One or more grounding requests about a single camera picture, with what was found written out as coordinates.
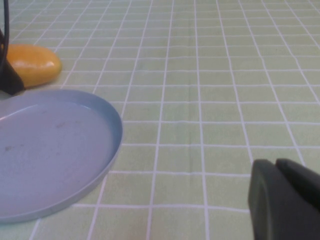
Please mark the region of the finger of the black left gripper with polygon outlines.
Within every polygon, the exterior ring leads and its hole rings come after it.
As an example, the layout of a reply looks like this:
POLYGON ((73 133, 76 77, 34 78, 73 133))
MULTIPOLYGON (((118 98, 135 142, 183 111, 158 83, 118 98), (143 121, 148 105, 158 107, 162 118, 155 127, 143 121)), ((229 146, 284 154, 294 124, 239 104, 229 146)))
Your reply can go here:
POLYGON ((0 90, 14 96, 24 91, 25 86, 8 60, 3 60, 4 40, 4 34, 0 31, 0 90))

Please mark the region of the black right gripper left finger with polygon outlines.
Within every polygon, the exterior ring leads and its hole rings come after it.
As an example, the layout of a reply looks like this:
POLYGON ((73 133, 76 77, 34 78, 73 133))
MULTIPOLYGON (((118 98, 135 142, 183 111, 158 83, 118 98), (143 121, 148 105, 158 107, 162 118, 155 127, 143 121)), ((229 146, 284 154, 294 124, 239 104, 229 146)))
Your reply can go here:
POLYGON ((267 159, 251 169, 248 206, 256 240, 318 240, 320 211, 306 202, 267 159))

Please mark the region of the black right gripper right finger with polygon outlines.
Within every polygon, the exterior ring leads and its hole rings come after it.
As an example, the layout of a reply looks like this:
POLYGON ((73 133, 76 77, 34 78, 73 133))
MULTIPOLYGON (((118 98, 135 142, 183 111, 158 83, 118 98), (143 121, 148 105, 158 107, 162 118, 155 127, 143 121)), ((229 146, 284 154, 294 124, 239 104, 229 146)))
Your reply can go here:
POLYGON ((275 166, 295 191, 307 203, 320 211, 320 175, 287 158, 278 158, 275 166))

